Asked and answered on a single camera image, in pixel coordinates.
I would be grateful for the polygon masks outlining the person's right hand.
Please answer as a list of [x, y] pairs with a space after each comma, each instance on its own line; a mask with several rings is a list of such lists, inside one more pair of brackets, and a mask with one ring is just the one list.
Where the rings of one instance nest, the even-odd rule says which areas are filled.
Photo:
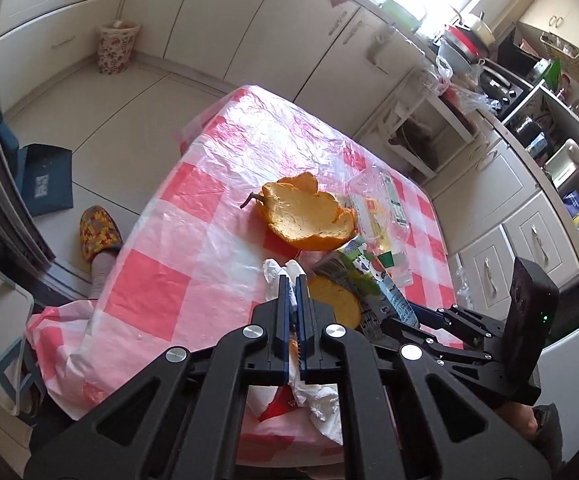
[[526, 440], [533, 440], [539, 424], [531, 406], [519, 403], [506, 403], [495, 413]]

